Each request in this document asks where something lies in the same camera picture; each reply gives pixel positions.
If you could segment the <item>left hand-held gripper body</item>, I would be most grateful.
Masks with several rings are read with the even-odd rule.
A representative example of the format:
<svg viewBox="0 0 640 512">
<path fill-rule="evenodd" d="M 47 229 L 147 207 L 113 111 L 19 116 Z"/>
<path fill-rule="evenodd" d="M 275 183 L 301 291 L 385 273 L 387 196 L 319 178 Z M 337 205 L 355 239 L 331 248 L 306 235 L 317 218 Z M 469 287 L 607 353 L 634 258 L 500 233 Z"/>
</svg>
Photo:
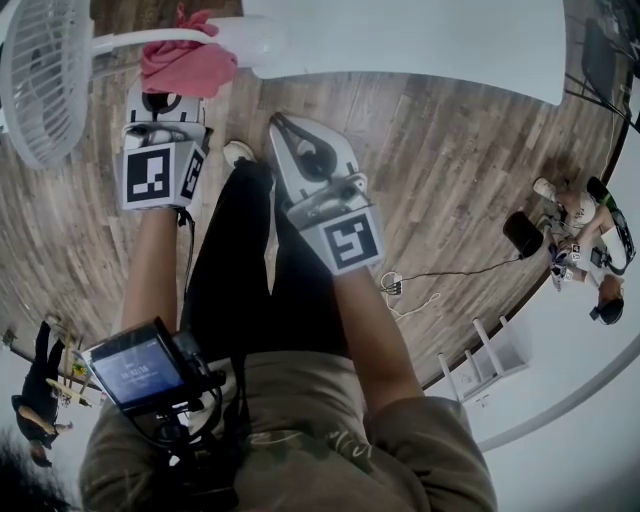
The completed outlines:
<svg viewBox="0 0 640 512">
<path fill-rule="evenodd" d="M 210 129 L 196 122 L 136 122 L 114 157 L 124 210 L 191 204 L 209 152 Z"/>
</svg>

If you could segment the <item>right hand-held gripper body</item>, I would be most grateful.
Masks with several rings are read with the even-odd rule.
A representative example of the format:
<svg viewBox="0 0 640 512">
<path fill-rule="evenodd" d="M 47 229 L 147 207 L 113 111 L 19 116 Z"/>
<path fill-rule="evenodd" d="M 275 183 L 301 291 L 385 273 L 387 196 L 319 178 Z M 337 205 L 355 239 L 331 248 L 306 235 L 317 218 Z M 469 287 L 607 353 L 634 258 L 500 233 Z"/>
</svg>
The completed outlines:
<svg viewBox="0 0 640 512">
<path fill-rule="evenodd" d="M 380 212 L 362 173 L 335 180 L 285 212 L 334 276 L 374 265 L 385 255 Z"/>
</svg>

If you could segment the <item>pink cloth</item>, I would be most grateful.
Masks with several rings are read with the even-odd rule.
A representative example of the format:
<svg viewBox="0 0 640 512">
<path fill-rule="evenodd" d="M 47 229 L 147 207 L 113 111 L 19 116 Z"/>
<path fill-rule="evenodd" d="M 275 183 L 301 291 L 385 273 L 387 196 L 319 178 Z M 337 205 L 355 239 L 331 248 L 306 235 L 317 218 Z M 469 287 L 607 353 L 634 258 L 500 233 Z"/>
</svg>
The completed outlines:
<svg viewBox="0 0 640 512">
<path fill-rule="evenodd" d="M 142 49 L 141 86 L 147 94 L 210 99 L 233 80 L 237 69 L 237 56 L 218 43 L 152 42 Z"/>
</svg>

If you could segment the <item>small white desk fan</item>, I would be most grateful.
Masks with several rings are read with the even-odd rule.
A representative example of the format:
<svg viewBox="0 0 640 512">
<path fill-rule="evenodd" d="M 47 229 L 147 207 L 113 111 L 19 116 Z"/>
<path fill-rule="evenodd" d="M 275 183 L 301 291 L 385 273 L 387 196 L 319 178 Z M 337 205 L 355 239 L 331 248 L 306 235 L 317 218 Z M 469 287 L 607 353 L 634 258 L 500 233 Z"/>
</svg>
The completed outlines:
<svg viewBox="0 0 640 512">
<path fill-rule="evenodd" d="M 96 57 L 152 42 L 217 43 L 240 66 L 276 60 L 286 32 L 265 16 L 212 18 L 214 36 L 164 28 L 97 37 L 89 0 L 9 0 L 0 11 L 0 106 L 11 143 L 24 164 L 53 168 L 82 138 Z"/>
</svg>

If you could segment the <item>person's left forearm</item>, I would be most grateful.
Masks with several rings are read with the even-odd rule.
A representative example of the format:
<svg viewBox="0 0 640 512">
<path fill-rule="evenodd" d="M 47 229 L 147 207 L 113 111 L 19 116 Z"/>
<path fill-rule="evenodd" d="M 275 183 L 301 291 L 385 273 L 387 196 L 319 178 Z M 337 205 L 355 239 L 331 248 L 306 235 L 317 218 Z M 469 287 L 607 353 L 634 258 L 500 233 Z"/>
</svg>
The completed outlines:
<svg viewBox="0 0 640 512">
<path fill-rule="evenodd" d="M 142 214 L 125 287 L 121 329 L 159 317 L 177 329 L 177 212 L 155 209 Z"/>
</svg>

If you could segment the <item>person's right forearm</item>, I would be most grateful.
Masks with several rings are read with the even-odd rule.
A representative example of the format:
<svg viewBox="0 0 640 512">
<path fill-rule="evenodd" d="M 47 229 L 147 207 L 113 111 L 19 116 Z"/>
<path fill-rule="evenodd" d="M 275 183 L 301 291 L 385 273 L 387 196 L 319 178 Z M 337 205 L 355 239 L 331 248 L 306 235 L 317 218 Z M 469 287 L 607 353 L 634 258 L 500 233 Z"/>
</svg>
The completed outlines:
<svg viewBox="0 0 640 512">
<path fill-rule="evenodd" d="M 333 278 L 344 336 L 368 413 L 423 395 L 391 312 L 365 267 Z"/>
</svg>

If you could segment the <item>person's white shoe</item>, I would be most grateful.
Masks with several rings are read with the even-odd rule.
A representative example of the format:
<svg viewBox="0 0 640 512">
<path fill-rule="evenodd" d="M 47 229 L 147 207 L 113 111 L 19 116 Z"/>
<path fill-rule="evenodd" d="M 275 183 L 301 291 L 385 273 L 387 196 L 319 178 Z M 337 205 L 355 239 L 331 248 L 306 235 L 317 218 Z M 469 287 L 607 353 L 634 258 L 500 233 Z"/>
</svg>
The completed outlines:
<svg viewBox="0 0 640 512">
<path fill-rule="evenodd" d="M 255 154 L 251 147 L 238 140 L 231 140 L 223 147 L 223 156 L 225 162 L 231 168 L 235 168 L 240 162 L 256 161 Z"/>
</svg>

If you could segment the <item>person's black trousers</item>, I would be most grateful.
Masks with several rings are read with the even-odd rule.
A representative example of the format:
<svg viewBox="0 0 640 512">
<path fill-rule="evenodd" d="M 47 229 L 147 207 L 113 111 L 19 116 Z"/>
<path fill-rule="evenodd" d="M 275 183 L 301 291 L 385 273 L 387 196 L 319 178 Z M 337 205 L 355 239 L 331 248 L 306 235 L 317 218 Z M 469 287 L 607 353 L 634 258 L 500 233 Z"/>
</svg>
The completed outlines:
<svg viewBox="0 0 640 512">
<path fill-rule="evenodd" d="M 349 354 L 333 276 L 293 227 L 268 166 L 241 158 L 191 275 L 180 327 L 208 362 L 235 353 Z"/>
</svg>

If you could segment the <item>white table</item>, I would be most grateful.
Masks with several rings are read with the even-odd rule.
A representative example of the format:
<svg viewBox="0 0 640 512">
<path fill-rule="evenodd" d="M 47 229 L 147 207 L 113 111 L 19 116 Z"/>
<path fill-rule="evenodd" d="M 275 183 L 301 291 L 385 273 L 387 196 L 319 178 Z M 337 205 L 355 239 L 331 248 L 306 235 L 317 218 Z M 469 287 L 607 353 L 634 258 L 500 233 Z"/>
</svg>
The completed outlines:
<svg viewBox="0 0 640 512">
<path fill-rule="evenodd" d="M 564 94 L 563 0 L 242 0 L 287 32 L 262 79 L 388 72 L 468 81 L 551 105 Z"/>
</svg>

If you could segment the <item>black bucket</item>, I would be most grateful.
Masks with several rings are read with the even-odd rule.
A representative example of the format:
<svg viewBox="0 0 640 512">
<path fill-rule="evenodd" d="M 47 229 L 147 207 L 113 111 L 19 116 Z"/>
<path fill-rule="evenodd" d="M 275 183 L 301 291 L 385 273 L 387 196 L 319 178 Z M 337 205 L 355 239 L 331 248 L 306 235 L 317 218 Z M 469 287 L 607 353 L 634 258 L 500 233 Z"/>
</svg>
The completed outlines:
<svg viewBox="0 0 640 512">
<path fill-rule="evenodd" d="M 532 257 L 543 245 L 543 233 L 522 211 L 511 214 L 505 221 L 503 234 L 516 248 L 521 259 Z"/>
</svg>

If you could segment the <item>white wooden shelf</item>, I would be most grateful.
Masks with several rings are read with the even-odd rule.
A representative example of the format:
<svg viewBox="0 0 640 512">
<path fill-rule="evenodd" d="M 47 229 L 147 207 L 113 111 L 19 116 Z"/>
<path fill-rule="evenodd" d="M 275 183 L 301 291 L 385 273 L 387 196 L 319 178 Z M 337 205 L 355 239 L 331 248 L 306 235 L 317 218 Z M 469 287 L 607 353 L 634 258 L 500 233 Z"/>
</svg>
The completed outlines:
<svg viewBox="0 0 640 512">
<path fill-rule="evenodd" d="M 460 403 L 484 399 L 489 390 L 507 378 L 528 368 L 517 347 L 512 343 L 512 329 L 504 316 L 499 318 L 501 329 L 490 336 L 478 318 L 472 325 L 481 342 L 476 352 L 464 351 L 464 360 L 451 368 L 443 353 L 437 355 L 443 377 L 428 389 L 430 393 Z"/>
</svg>

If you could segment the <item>black chest monitor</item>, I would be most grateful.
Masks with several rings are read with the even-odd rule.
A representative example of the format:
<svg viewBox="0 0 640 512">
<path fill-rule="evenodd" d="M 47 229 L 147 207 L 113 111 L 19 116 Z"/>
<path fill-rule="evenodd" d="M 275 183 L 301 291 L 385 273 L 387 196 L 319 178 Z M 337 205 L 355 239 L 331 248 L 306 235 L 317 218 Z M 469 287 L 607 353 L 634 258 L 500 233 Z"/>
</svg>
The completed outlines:
<svg viewBox="0 0 640 512">
<path fill-rule="evenodd" d="M 82 359 L 123 412 L 176 403 L 188 390 L 186 363 L 159 318 L 103 340 Z"/>
</svg>

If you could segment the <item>person's olive shirt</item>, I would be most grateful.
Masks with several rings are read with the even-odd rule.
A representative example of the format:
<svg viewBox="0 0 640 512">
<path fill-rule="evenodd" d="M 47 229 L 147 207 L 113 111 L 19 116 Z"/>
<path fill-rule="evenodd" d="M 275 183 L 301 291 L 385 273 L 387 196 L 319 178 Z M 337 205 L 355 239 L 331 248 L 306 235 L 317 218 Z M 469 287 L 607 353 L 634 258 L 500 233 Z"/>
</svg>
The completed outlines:
<svg viewBox="0 0 640 512">
<path fill-rule="evenodd" d="M 352 362 L 313 352 L 252 355 L 246 379 L 240 510 L 497 512 L 457 402 L 420 395 L 366 418 Z"/>
</svg>

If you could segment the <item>yellow wooden toy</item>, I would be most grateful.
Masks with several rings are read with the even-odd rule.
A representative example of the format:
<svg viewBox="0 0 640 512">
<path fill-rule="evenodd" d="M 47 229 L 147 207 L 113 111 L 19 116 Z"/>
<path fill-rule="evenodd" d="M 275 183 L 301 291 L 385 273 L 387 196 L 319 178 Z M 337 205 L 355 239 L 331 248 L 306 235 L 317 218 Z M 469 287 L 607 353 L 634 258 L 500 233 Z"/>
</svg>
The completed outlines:
<svg viewBox="0 0 640 512">
<path fill-rule="evenodd" d="M 84 392 L 87 389 L 88 382 L 84 382 L 81 385 L 81 388 L 79 391 L 74 390 L 63 383 L 50 378 L 47 378 L 46 382 L 49 386 L 51 386 L 56 391 L 58 397 L 64 402 L 66 406 L 68 406 L 71 403 L 74 403 L 74 404 L 79 404 L 80 406 L 83 406 L 83 407 L 92 408 L 95 405 L 95 403 L 91 399 L 84 396 Z"/>
</svg>

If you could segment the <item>black folding chair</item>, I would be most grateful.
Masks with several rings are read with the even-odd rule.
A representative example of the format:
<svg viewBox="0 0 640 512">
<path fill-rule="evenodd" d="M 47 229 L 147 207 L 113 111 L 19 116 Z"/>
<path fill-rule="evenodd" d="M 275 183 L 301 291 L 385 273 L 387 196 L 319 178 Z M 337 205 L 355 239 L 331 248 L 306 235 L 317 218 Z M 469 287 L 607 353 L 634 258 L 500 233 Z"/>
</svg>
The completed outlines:
<svg viewBox="0 0 640 512">
<path fill-rule="evenodd" d="M 629 50 L 610 39 L 595 18 L 587 18 L 584 22 L 584 37 L 577 45 L 582 47 L 581 71 L 582 80 L 569 73 L 565 77 L 581 88 L 580 93 L 565 89 L 570 96 L 598 105 L 620 117 L 634 131 L 640 134 L 640 111 L 633 116 L 631 96 L 633 82 L 640 81 L 640 53 L 629 44 Z M 629 63 L 628 73 L 623 86 L 622 107 L 616 103 L 617 58 L 624 57 Z"/>
</svg>

